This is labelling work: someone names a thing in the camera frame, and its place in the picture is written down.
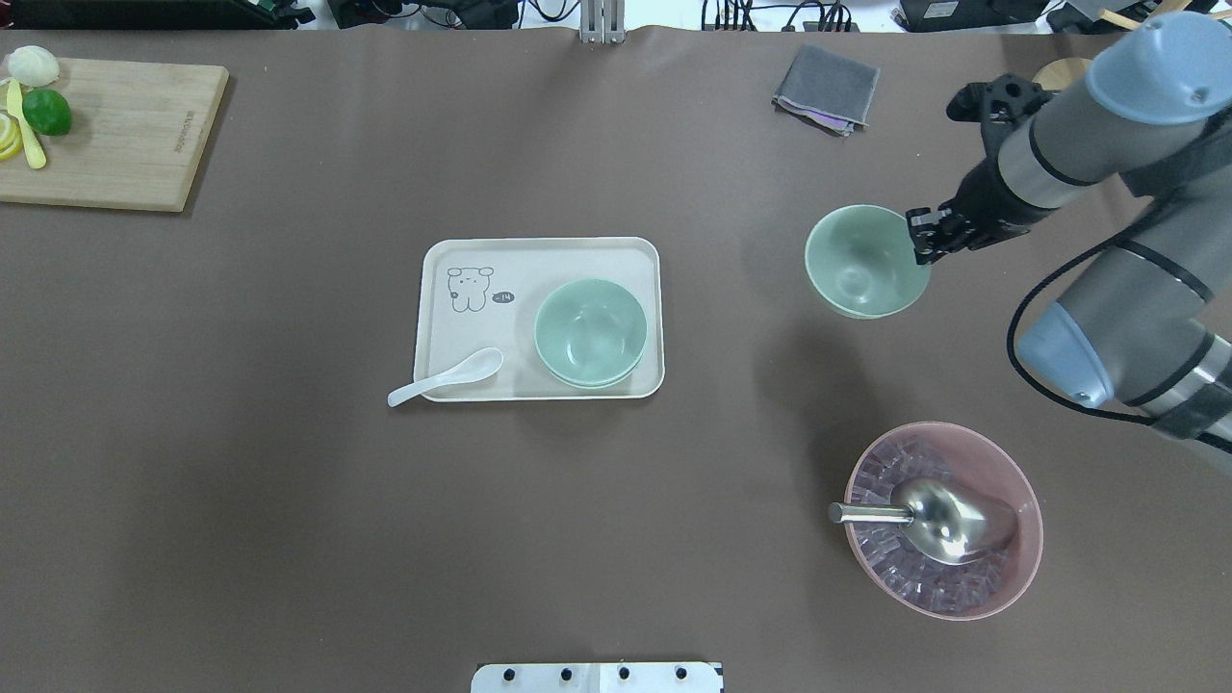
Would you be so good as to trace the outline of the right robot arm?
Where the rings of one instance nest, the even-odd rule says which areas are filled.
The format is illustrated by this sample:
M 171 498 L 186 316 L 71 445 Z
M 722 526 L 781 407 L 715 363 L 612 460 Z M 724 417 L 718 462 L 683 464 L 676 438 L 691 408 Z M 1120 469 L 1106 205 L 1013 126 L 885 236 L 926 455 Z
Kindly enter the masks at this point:
M 1230 339 L 1198 316 L 1230 289 L 1230 28 L 1156 14 L 1069 88 L 1005 74 L 951 97 L 986 157 L 938 208 L 910 208 L 919 265 L 1016 240 L 1117 176 L 1149 203 L 1031 289 L 1011 367 L 1055 403 L 1143 425 L 1230 474 Z

